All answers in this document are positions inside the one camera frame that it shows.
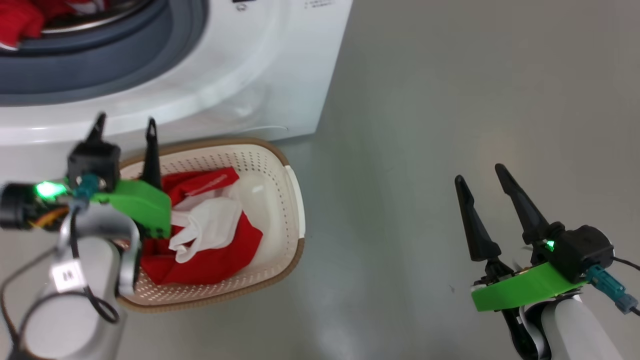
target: black cable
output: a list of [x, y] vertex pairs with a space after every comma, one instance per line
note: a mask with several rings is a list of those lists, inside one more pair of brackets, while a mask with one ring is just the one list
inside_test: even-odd
[[16, 270], [13, 274], [9, 275], [9, 277], [7, 277], [2, 282], [2, 285], [0, 285], [0, 307], [2, 310], [2, 317], [3, 317], [4, 323], [6, 324], [7, 331], [9, 331], [9, 336], [11, 337], [11, 341], [14, 344], [17, 344], [19, 342], [19, 335], [15, 329], [13, 322], [11, 321], [11, 318], [9, 317], [9, 312], [6, 309], [6, 300], [4, 297], [6, 288], [7, 286], [9, 286], [9, 284], [11, 284], [14, 280], [16, 280], [18, 276], [22, 275], [24, 272], [26, 272], [30, 268], [36, 266], [41, 261], [48, 258], [51, 254], [54, 254], [55, 252], [56, 252], [56, 247], [52, 247], [51, 249], [43, 252], [42, 254], [38, 255], [35, 259], [29, 261], [28, 263], [23, 265], [21, 268]]
[[[77, 244], [76, 215], [77, 215], [77, 210], [74, 210], [71, 214], [71, 219], [70, 219], [70, 246], [71, 246], [71, 253], [73, 258], [79, 259], [80, 254], [78, 251], [78, 244]], [[120, 315], [118, 314], [118, 311], [105, 300], [96, 297], [91, 291], [91, 288], [89, 286], [85, 286], [83, 288], [83, 291], [51, 293], [36, 300], [36, 302], [31, 305], [27, 313], [24, 315], [22, 324], [20, 325], [20, 329], [16, 330], [11, 318], [9, 317], [9, 313], [6, 309], [6, 300], [4, 296], [6, 292], [6, 288], [9, 284], [11, 284], [14, 280], [16, 280], [18, 276], [22, 275], [24, 272], [26, 272], [30, 268], [39, 264], [40, 262], [48, 258], [51, 254], [54, 254], [56, 252], [56, 249], [57, 247], [54, 246], [51, 249], [38, 255], [35, 259], [31, 260], [30, 262], [28, 262], [27, 264], [23, 265], [18, 270], [16, 270], [14, 273], [9, 275], [9, 277], [7, 277], [2, 282], [2, 285], [0, 285], [0, 310], [1, 310], [3, 320], [7, 326], [9, 336], [11, 337], [11, 341], [13, 343], [13, 350], [10, 356], [16, 356], [18, 353], [24, 352], [24, 350], [22, 349], [22, 344], [23, 344], [22, 340], [24, 339], [24, 332], [26, 331], [26, 327], [29, 322], [29, 319], [31, 318], [33, 313], [40, 306], [42, 306], [42, 304], [44, 304], [45, 302], [51, 299], [55, 299], [56, 297], [64, 297], [64, 296], [86, 297], [91, 303], [91, 305], [93, 306], [93, 308], [96, 310], [96, 312], [98, 312], [98, 315], [100, 315], [100, 317], [102, 317], [105, 321], [109, 323], [117, 323], [118, 321], [120, 321]]]
[[[74, 209], [71, 212], [71, 221], [69, 226], [69, 245], [71, 246], [71, 255], [73, 256], [73, 258], [79, 259], [80, 252], [78, 251], [78, 239], [76, 234], [76, 215], [77, 209]], [[116, 309], [106, 301], [97, 298], [88, 285], [83, 288], [83, 291], [86, 298], [89, 299], [89, 302], [101, 318], [103, 318], [108, 323], [117, 323], [118, 321], [120, 321], [120, 315], [118, 314], [118, 311], [116, 311]], [[107, 314], [103, 306], [111, 313], [111, 316]]]
[[623, 263], [624, 265], [628, 265], [631, 266], [632, 268], [635, 268], [636, 270], [640, 271], [640, 265], [634, 264], [629, 260], [624, 260], [624, 259], [620, 259], [620, 258], [616, 258], [615, 256], [613, 257], [613, 261], [617, 261], [619, 263]]

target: basket rim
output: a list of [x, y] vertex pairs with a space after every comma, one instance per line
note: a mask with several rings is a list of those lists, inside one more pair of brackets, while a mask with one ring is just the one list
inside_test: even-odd
[[[164, 156], [164, 155], [175, 154], [178, 152], [203, 149], [206, 147], [224, 146], [224, 145], [257, 145], [260, 147], [264, 147], [267, 150], [271, 151], [280, 160], [283, 167], [289, 166], [289, 160], [287, 160], [287, 158], [284, 156], [282, 151], [280, 151], [280, 149], [275, 147], [273, 144], [258, 138], [223, 138], [223, 139], [199, 140], [195, 142], [163, 147], [159, 149], [158, 153], [160, 156]], [[141, 154], [139, 156], [133, 156], [129, 159], [123, 160], [120, 162], [120, 169], [139, 163], [141, 161], [144, 161], [144, 159], [145, 159], [145, 155]], [[231, 300], [231, 299], [264, 289], [268, 286], [271, 286], [283, 280], [285, 277], [291, 274], [291, 272], [298, 265], [298, 262], [300, 262], [300, 258], [302, 257], [302, 252], [304, 250], [304, 247], [305, 247], [305, 238], [301, 237], [298, 239], [296, 252], [293, 258], [291, 259], [291, 262], [287, 265], [287, 267], [284, 270], [282, 270], [282, 272], [280, 272], [278, 275], [270, 279], [266, 279], [264, 281], [258, 282], [257, 284], [247, 286], [246, 288], [237, 289], [237, 290], [230, 291], [228, 293], [224, 293], [220, 295], [214, 295], [204, 299], [178, 302], [178, 303], [167, 304], [167, 305], [141, 305], [127, 299], [126, 297], [118, 297], [117, 301], [120, 305], [124, 306], [127, 309], [133, 310], [138, 313], [149, 314], [149, 313], [165, 313], [168, 311], [193, 309], [195, 307], [201, 307], [201, 306], [206, 306], [210, 304], [215, 304], [218, 302]]]
[[[197, 150], [202, 149], [204, 147], [215, 147], [215, 146], [224, 146], [224, 145], [258, 145], [266, 148], [271, 151], [282, 163], [282, 166], [286, 167], [289, 165], [289, 160], [282, 154], [282, 151], [275, 147], [273, 144], [266, 142], [264, 140], [258, 138], [230, 138], [230, 139], [208, 139], [208, 140], [199, 140], [195, 142], [183, 143], [178, 145], [170, 145], [167, 147], [161, 147], [158, 150], [160, 156], [175, 154], [176, 152], [183, 152], [189, 150]], [[145, 155], [140, 154], [138, 156], [133, 156], [129, 159], [123, 160], [120, 162], [120, 170], [128, 167], [129, 165], [133, 165], [145, 160]]]

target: orange wire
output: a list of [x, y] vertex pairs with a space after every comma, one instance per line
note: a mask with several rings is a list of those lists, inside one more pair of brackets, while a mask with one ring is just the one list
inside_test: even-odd
[[45, 227], [53, 224], [57, 218], [66, 215], [69, 212], [69, 208], [58, 208], [55, 210], [51, 210], [50, 212], [42, 215], [36, 222], [34, 223], [35, 227]]

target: gray floor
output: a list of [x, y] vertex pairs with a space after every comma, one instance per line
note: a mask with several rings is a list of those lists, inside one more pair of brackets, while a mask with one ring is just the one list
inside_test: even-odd
[[[131, 314], [119, 359], [516, 359], [501, 316], [474, 311], [453, 178], [509, 262], [529, 254], [496, 162], [549, 220], [640, 261], [638, 18], [631, 0], [356, 1], [317, 134], [279, 143], [307, 205], [300, 265], [231, 302]], [[20, 245], [2, 274], [47, 243], [4, 237]], [[640, 296], [640, 274], [611, 270]], [[584, 299], [637, 359], [640, 319]]]

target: label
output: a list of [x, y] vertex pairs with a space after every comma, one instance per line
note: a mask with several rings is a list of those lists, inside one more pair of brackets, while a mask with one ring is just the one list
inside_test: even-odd
[[59, 293], [82, 289], [87, 285], [78, 259], [54, 265], [51, 268], [51, 277]]

